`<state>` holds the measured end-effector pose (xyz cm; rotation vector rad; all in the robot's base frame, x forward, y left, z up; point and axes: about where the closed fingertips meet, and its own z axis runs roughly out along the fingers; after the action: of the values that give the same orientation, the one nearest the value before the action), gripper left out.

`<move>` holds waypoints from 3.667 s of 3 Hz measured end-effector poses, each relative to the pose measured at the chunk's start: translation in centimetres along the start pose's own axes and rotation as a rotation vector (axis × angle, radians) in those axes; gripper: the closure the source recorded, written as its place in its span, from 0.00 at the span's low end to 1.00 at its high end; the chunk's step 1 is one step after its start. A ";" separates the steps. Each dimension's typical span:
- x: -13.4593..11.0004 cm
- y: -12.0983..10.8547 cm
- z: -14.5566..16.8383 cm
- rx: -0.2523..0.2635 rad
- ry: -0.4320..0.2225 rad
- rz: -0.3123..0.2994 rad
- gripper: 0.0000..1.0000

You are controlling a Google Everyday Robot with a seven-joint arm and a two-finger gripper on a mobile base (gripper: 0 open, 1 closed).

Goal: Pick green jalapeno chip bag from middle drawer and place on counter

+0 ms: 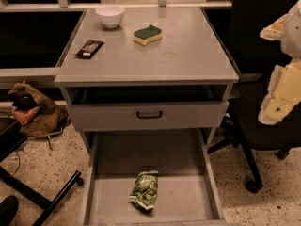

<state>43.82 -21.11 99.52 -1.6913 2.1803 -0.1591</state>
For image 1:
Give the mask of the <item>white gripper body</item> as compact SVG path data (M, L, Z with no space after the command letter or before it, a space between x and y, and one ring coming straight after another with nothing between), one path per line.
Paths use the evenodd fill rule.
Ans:
M281 38L281 51L291 58L301 57L301 0L289 10Z

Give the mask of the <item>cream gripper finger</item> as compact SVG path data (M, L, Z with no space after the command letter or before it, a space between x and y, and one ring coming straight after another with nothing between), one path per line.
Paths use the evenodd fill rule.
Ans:
M261 103L258 121L275 125L290 114L301 102L301 61L285 67L276 65L271 73L268 93Z
M265 40L281 40L283 36L283 27L285 25L287 15L284 14L272 24L265 27L261 33L260 37Z

